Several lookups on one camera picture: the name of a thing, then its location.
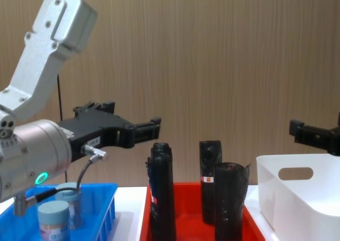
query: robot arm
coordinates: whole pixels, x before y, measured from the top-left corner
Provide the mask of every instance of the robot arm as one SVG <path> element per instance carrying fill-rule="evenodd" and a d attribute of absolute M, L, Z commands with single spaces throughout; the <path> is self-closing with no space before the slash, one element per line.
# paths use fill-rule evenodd
<path fill-rule="evenodd" d="M 83 0 L 44 0 L 26 33 L 25 49 L 10 85 L 0 92 L 0 202 L 15 196 L 20 216 L 34 201 L 25 191 L 64 172 L 100 148 L 131 148 L 157 139 L 160 118 L 134 125 L 114 115 L 114 102 L 75 108 L 75 117 L 59 124 L 39 120 L 15 127 L 41 110 L 55 87 L 63 63 L 85 47 L 97 13 Z"/>

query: blue crate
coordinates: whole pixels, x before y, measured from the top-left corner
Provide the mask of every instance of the blue crate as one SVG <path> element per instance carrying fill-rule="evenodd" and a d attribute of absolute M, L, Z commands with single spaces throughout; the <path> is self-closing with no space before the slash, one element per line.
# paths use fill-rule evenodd
<path fill-rule="evenodd" d="M 55 185 L 36 186 L 26 192 L 32 196 L 54 188 Z M 106 241 L 115 219 L 114 194 L 116 184 L 82 184 L 81 215 L 82 226 L 71 230 L 71 241 Z M 0 215 L 0 241 L 40 240 L 38 206 L 55 200 L 54 196 L 27 209 L 24 217 L 14 215 L 11 205 Z"/>

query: small jar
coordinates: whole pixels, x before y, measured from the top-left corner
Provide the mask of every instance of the small jar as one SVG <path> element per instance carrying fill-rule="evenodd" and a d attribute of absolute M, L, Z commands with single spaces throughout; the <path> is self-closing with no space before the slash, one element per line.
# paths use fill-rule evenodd
<path fill-rule="evenodd" d="M 56 189 L 61 188 L 76 188 L 76 182 L 60 184 Z M 77 229 L 81 227 L 81 214 L 80 214 L 80 193 L 72 190 L 58 192 L 55 195 L 56 200 L 63 200 L 69 203 L 70 210 L 70 229 Z"/>
<path fill-rule="evenodd" d="M 69 204 L 66 201 L 49 201 L 40 205 L 40 240 L 70 241 L 69 218 Z"/>

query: jar lid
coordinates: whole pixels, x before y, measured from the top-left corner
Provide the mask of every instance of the jar lid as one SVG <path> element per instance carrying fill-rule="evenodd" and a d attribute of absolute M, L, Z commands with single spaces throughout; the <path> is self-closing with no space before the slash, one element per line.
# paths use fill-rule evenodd
<path fill-rule="evenodd" d="M 69 183 L 63 183 L 59 184 L 58 186 L 55 187 L 57 190 L 61 188 L 77 188 L 77 183 L 76 182 L 69 182 Z M 76 191 L 73 190 L 66 190 L 62 192 L 58 192 L 58 194 L 61 194 L 62 196 L 74 196 L 77 194 Z"/>
<path fill-rule="evenodd" d="M 38 207 L 38 219 L 40 224 L 60 224 L 68 222 L 69 217 L 69 203 L 66 201 L 49 201 Z"/>

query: green indicator light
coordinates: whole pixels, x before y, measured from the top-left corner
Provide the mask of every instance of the green indicator light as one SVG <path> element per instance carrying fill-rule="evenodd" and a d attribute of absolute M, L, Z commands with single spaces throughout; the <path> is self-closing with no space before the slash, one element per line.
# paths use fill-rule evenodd
<path fill-rule="evenodd" d="M 48 173 L 47 172 L 42 172 L 36 179 L 36 185 L 39 185 L 41 183 L 43 183 L 48 177 Z"/>

